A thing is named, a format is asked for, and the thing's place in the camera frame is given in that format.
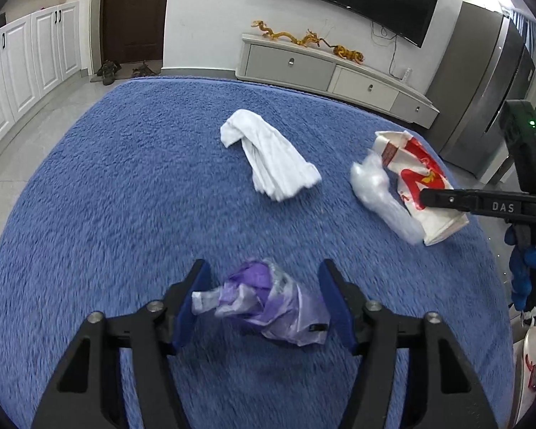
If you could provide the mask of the blue sleeved right forearm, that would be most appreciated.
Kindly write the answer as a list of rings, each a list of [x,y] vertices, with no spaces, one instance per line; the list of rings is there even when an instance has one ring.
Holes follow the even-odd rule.
[[[531,271],[536,270],[536,245],[521,248],[515,225],[505,231],[505,243],[513,247],[509,260],[512,273],[511,300],[516,311],[527,311],[528,298],[532,292]]]

